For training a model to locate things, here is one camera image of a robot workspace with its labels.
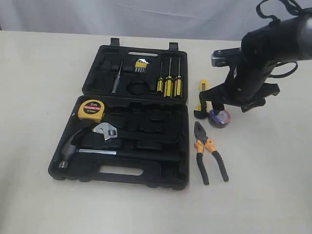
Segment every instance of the white table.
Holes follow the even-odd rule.
[[[182,191],[144,185],[57,181],[47,168],[98,47],[110,36],[0,32],[1,234],[310,234],[312,232],[312,61],[278,80],[281,93],[245,114],[228,107],[225,129],[201,121],[223,156],[204,186],[195,160],[198,81],[224,81],[210,54],[238,41],[121,37],[124,46],[188,53],[190,182]]]

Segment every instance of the case latch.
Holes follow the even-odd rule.
[[[111,38],[111,45],[120,46],[119,38]]]
[[[170,42],[169,43],[169,50],[179,50],[179,43],[177,43],[177,42]]]

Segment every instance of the wrench jaw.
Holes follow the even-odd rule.
[[[110,123],[100,123],[95,128],[92,129],[92,132],[99,133],[104,136],[104,140],[107,141],[111,138],[117,138],[117,128],[115,128]]]

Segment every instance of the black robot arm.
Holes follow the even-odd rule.
[[[249,32],[241,48],[217,50],[212,54],[213,66],[229,66],[230,71],[223,84],[200,92],[202,112],[206,111],[206,101],[212,102],[215,112],[224,110],[224,104],[241,107],[242,112],[263,106],[266,97],[280,92],[277,84],[265,83],[267,78],[288,76],[297,69],[297,61],[312,59],[312,8],[302,9],[294,0],[279,0],[296,16],[281,21],[261,12],[260,6],[266,1],[256,11],[260,17],[272,19],[269,25]],[[275,67],[289,62],[295,63],[293,70],[271,75]]]

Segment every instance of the tool kit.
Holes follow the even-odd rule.
[[[184,189],[189,180],[187,54],[100,46],[49,165],[57,180]],[[102,166],[139,168],[113,174]]]

